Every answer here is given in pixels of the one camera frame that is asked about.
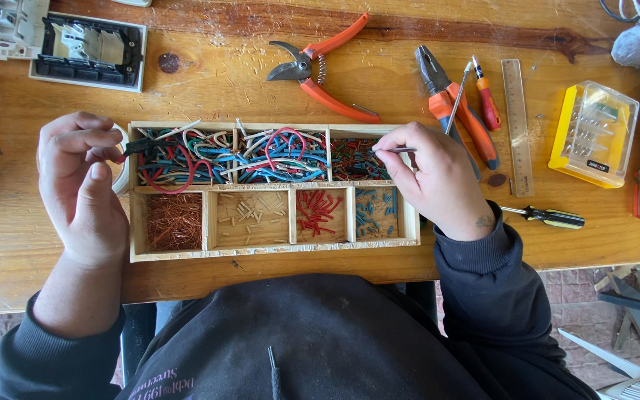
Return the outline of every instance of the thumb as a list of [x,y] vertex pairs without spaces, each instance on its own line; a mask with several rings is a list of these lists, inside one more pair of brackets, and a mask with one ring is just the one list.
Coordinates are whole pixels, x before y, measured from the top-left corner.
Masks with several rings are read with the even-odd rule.
[[420,195],[421,188],[416,181],[414,172],[408,165],[404,164],[404,161],[398,154],[384,150],[377,150],[376,154],[384,163],[384,166],[387,168],[387,173],[392,177],[394,184],[397,185],[397,189],[402,192],[404,197],[410,199]]
[[80,222],[105,222],[110,219],[112,170],[104,162],[96,162],[78,189],[76,217]]

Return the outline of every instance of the wooden workbench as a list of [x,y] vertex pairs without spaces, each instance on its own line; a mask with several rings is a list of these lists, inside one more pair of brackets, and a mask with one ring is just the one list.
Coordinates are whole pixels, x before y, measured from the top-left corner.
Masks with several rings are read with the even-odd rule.
[[[22,310],[62,250],[36,184],[42,125],[75,110],[109,115],[124,126],[186,117],[353,123],[294,81],[265,82],[273,67],[290,60],[268,41],[302,49],[340,32],[364,11],[370,13],[367,28],[327,56],[328,92],[375,110],[384,123],[436,126],[414,61],[414,50],[425,44],[454,80],[475,54],[504,115],[500,60],[520,59],[537,195],[510,196],[507,181],[491,177],[512,176],[503,128],[493,134],[502,166],[495,173],[484,170],[485,196],[505,206],[551,207],[587,219],[582,230],[569,231],[506,215],[523,237],[525,261],[538,270],[640,263],[640,221],[630,212],[633,184],[601,189],[547,168],[566,87],[591,79],[640,100],[640,71],[618,66],[609,55],[629,25],[611,20],[596,1],[154,0],[142,9],[110,0],[53,0],[50,10],[147,25],[144,92],[40,82],[27,77],[28,62],[0,61],[0,312]],[[466,93],[478,107],[474,82],[471,77]],[[632,163],[637,153],[631,153]],[[433,242],[425,229],[421,247],[136,263],[124,270],[123,298],[193,298],[231,283],[309,272],[359,274],[377,283],[437,279]]]

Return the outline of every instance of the sleeve cuff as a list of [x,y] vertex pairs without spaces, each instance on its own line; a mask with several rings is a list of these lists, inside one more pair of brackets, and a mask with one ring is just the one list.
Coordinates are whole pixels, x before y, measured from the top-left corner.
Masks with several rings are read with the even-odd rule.
[[9,342],[11,356],[23,361],[27,368],[46,371],[54,381],[56,377],[64,379],[79,373],[89,375],[92,369],[106,369],[101,368],[101,364],[107,364],[107,359],[112,360],[114,371],[120,352],[120,333],[125,323],[122,306],[120,315],[107,332],[69,340],[47,332],[36,321],[33,305],[38,297],[37,293],[29,299],[21,324],[2,339],[2,344]]
[[437,256],[442,255],[451,268],[486,274],[504,267],[511,258],[515,257],[511,251],[514,247],[514,238],[506,232],[506,229],[513,230],[503,225],[503,212],[500,207],[493,201],[487,200],[487,202],[495,214],[496,227],[483,239],[472,242],[455,241],[446,237],[438,226],[434,225],[436,235],[434,253]]

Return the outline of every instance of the fingernail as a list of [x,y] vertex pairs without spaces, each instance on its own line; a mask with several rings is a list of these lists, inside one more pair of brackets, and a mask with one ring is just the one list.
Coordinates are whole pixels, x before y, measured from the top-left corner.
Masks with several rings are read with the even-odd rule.
[[105,168],[102,162],[96,162],[93,164],[93,170],[90,173],[90,177],[96,181],[102,181],[107,178],[107,168]]

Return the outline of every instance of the spring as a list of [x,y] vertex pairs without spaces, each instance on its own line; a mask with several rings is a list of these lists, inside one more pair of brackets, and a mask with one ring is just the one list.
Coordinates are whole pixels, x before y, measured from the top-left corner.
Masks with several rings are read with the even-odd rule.
[[327,62],[325,61],[325,55],[318,56],[318,85],[323,86],[325,84],[325,78],[327,77]]

